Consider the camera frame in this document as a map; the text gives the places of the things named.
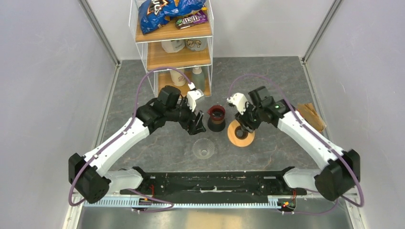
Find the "wooden ring dripper holder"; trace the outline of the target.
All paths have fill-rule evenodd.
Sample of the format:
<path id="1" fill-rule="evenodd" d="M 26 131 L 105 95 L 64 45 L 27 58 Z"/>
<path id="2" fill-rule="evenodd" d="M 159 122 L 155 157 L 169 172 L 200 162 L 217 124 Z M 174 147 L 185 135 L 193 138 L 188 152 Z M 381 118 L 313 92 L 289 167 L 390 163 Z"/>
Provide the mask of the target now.
<path id="1" fill-rule="evenodd" d="M 233 120 L 227 128 L 229 141 L 237 147 L 247 147 L 252 144 L 255 138 L 255 132 L 243 130 L 241 125 Z"/>

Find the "clear glass dripper cone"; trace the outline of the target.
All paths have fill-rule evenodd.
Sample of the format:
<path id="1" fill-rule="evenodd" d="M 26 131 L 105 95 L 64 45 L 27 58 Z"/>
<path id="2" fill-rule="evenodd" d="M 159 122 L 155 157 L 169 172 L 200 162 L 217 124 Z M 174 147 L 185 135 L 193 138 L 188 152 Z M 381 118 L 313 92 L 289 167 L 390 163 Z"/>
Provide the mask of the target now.
<path id="1" fill-rule="evenodd" d="M 210 139 L 201 138 L 193 144 L 192 152 L 199 159 L 209 159 L 215 154 L 215 145 Z"/>

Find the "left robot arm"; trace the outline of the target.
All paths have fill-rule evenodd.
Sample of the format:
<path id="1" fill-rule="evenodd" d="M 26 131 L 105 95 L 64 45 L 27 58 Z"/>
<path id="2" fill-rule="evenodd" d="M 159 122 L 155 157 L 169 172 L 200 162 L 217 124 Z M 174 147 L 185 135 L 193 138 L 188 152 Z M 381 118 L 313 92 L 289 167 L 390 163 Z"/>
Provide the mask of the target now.
<path id="1" fill-rule="evenodd" d="M 147 138 L 166 122 L 177 122 L 189 135 L 206 131 L 203 112 L 197 111 L 197 102 L 204 93 L 189 84 L 190 90 L 183 97 L 178 88 L 165 86 L 158 96 L 136 108 L 133 116 L 108 140 L 83 156 L 75 153 L 68 159 L 68 180 L 70 194 L 77 190 L 83 201 L 96 203 L 111 188 L 114 190 L 133 189 L 144 195 L 149 191 L 150 182 L 135 170 L 110 172 L 112 165 L 129 149 Z"/>

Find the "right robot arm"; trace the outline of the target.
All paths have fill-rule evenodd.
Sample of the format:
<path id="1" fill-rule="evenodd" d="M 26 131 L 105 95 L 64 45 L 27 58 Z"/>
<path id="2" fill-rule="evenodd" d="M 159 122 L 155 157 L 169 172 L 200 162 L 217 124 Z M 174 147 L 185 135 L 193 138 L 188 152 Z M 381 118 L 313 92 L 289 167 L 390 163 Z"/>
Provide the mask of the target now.
<path id="1" fill-rule="evenodd" d="M 312 127 L 286 100 L 275 101 L 266 87 L 261 86 L 248 94 L 235 93 L 227 98 L 235 107 L 236 121 L 241 129 L 252 134 L 262 123 L 272 124 L 287 134 L 315 161 L 318 169 L 287 171 L 276 181 L 276 190 L 288 195 L 295 188 L 311 189 L 325 199 L 335 201 L 360 183 L 360 155 L 353 149 L 345 151 Z"/>

